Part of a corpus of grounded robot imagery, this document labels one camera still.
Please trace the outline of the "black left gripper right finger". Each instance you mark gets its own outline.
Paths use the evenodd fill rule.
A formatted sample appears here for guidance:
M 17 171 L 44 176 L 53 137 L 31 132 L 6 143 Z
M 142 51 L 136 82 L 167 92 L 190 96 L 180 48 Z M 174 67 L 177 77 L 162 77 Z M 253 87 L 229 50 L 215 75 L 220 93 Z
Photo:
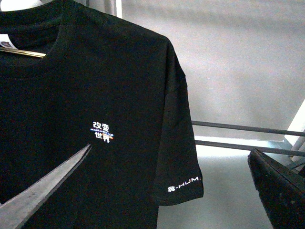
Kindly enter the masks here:
M 248 165 L 260 200 L 274 229 L 305 227 L 305 178 L 258 149 Z

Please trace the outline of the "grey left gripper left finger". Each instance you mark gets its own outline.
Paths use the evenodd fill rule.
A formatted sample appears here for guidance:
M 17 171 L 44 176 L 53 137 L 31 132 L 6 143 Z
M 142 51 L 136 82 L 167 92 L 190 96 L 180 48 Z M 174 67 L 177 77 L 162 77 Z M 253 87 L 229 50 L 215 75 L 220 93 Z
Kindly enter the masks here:
M 81 166 L 92 146 L 83 149 L 57 166 L 29 188 L 0 206 L 0 227 L 21 229 L 47 199 Z

